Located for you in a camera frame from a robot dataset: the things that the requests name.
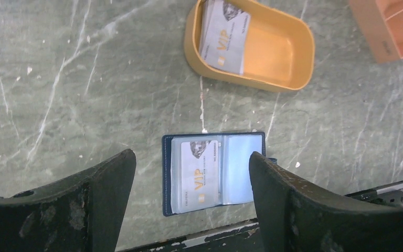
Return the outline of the orange oval tray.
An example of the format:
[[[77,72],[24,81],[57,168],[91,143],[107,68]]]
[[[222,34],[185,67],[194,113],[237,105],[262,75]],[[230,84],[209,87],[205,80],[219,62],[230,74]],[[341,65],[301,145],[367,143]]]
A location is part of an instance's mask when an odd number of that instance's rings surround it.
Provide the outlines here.
[[[237,75],[206,64],[198,52],[203,1],[190,10],[184,33],[184,53],[199,75],[271,92],[304,88],[314,69],[315,41],[301,19],[257,1],[232,1],[250,14],[244,46],[244,73]]]

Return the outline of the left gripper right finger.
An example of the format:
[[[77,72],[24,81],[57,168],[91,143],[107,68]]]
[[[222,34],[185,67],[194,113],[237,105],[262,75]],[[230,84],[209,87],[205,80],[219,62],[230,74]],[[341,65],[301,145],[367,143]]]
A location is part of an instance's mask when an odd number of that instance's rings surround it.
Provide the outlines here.
[[[257,152],[249,173],[266,251],[403,251],[403,183],[338,195]]]

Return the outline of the silver VIP card stack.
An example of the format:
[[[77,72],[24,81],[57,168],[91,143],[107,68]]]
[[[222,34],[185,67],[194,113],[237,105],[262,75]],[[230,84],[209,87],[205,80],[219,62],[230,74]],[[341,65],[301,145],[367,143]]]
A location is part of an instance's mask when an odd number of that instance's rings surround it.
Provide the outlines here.
[[[245,42],[251,16],[227,1],[203,3],[199,54],[221,71],[243,75]]]

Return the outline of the navy blue card holder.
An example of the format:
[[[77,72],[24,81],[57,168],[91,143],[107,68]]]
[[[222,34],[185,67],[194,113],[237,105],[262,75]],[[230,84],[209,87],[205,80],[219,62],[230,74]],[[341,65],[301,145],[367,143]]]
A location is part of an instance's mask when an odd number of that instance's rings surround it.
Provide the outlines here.
[[[266,153],[264,132],[168,134],[162,137],[163,215],[253,201],[252,153]]]

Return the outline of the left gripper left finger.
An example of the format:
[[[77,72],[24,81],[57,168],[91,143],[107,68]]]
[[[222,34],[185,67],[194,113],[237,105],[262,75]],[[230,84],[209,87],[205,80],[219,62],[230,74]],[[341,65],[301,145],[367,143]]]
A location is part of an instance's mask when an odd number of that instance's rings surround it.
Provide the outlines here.
[[[50,184],[0,197],[0,251],[115,251],[136,170],[126,149]]]

